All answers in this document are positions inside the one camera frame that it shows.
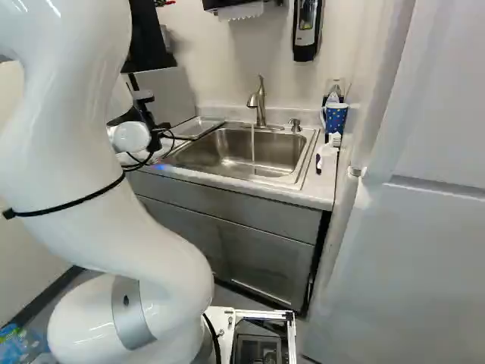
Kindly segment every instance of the faucet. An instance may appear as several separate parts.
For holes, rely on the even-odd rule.
[[[256,128],[270,130],[284,130],[284,127],[274,127],[266,125],[266,91],[264,90],[264,78],[259,76],[259,89],[249,95],[246,106],[256,109]]]

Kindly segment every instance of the soap dispenser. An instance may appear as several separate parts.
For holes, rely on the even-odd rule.
[[[325,0],[295,0],[293,9],[293,60],[313,61],[321,44]]]

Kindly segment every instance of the white refrigerator door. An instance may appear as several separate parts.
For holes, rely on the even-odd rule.
[[[324,364],[485,362],[485,199],[395,182],[359,183],[303,354]]]
[[[369,177],[485,188],[484,32],[483,1],[416,1]]]
[[[379,131],[404,48],[415,0],[373,0],[362,15],[361,35],[346,102],[340,166],[362,169]]]
[[[340,186],[336,191],[332,219],[325,239],[324,251],[321,256],[318,274],[314,282],[311,306],[308,314],[308,325],[302,342],[301,354],[311,358],[321,358],[321,309],[325,296],[325,288],[332,276],[333,267],[342,245],[349,216],[354,206],[359,178],[345,173],[340,178]]]

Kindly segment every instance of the stainless steel sink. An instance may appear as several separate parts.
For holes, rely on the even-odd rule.
[[[289,128],[255,129],[253,139],[247,125],[226,123],[178,149],[163,163],[243,180],[295,184],[308,150],[314,145],[315,134],[313,129],[303,129],[299,133]]]

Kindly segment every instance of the blue cup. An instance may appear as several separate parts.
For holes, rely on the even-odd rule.
[[[324,123],[325,133],[340,133],[346,125],[349,105],[337,102],[329,102],[321,109],[321,120]]]

